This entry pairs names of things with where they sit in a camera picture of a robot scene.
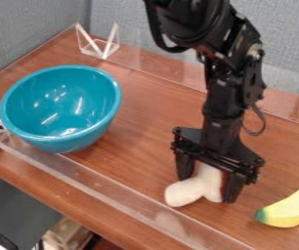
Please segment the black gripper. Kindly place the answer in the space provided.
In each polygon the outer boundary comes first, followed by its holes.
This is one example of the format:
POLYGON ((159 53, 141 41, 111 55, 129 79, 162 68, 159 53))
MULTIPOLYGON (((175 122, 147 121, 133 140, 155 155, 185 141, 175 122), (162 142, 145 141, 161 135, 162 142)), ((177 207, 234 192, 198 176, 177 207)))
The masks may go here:
POLYGON ((233 203, 243 185, 253 184, 259 176, 263 159, 241 142, 241 119, 215 119, 207 116, 201 129, 173 128, 175 171, 179 181, 189 179, 195 161, 225 172, 222 202, 233 203))

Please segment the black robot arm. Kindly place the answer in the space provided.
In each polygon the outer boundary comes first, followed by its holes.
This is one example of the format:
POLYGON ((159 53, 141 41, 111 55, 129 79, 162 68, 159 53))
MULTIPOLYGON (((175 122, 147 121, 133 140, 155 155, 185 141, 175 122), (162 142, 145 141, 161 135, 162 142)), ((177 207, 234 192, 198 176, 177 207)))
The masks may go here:
POLYGON ((206 163, 222 174, 222 201, 231 203, 265 165, 239 138, 245 110, 257 108, 266 88, 261 34, 229 0, 143 2, 155 46, 169 53, 194 50, 205 66, 203 125, 173 129, 177 176, 187 181, 194 164, 206 163))

